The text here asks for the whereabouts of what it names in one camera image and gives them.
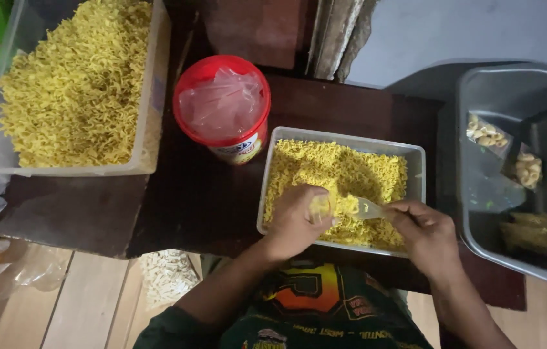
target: white wall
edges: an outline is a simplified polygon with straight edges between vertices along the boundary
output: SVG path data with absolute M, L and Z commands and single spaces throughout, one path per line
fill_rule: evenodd
M 348 84 L 382 88 L 438 63 L 547 63 L 547 0 L 381 0 Z

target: person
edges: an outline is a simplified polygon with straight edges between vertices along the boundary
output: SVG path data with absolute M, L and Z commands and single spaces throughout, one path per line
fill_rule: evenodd
M 311 185 L 285 191 L 269 233 L 152 318 L 134 348 L 431 348 L 406 305 L 369 274 L 287 262 L 335 223 L 309 220 L 309 203 L 327 194 Z M 416 201 L 385 212 L 430 282 L 439 321 L 470 348 L 515 348 L 465 274 L 452 218 Z

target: dark wooden table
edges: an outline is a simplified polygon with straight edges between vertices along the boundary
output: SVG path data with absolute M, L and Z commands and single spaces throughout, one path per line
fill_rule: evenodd
M 427 203 L 434 204 L 440 102 L 323 81 L 267 79 L 270 132 L 283 125 L 419 145 L 427 155 Z M 167 112 L 153 175 L 14 176 L 0 235 L 115 258 L 164 249 L 234 257 L 261 238 L 255 226 L 265 157 L 261 152 L 244 166 L 228 166 L 188 139 Z M 522 274 L 477 257 L 462 244 L 461 257 L 488 304 L 526 308 Z M 317 245 L 299 258 L 356 266 L 387 286 L 429 292 L 425 277 L 405 258 Z

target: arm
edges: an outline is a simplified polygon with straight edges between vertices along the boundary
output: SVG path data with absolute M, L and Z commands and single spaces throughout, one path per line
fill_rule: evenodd
M 207 276 L 175 306 L 210 330 L 220 329 L 267 273 L 307 249 L 322 232 L 331 228 L 331 219 L 319 224 L 309 221 L 309 203 L 318 195 L 327 195 L 327 190 L 310 185 L 287 190 L 276 202 L 269 233 L 238 258 Z
M 470 348 L 515 349 L 465 274 L 452 218 L 416 201 L 393 202 L 386 212 L 430 282 L 439 321 Z

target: label on tub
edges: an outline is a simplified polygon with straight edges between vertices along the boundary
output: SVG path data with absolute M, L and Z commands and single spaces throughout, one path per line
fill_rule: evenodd
M 242 164 L 248 162 L 261 149 L 261 139 L 258 132 L 245 141 L 230 147 L 209 147 L 218 158 L 231 164 Z

